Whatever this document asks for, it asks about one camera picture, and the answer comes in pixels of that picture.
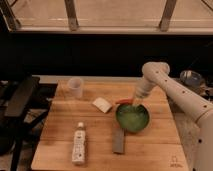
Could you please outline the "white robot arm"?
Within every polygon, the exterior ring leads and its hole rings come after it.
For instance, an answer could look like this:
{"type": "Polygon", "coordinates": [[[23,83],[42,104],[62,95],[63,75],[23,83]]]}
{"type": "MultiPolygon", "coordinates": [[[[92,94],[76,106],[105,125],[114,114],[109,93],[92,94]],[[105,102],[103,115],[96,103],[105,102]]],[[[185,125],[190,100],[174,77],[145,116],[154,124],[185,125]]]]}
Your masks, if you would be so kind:
{"type": "Polygon", "coordinates": [[[200,133],[193,171],[213,171],[213,104],[168,76],[165,62],[147,62],[134,96],[146,98],[159,86],[199,126],[200,133]]]}

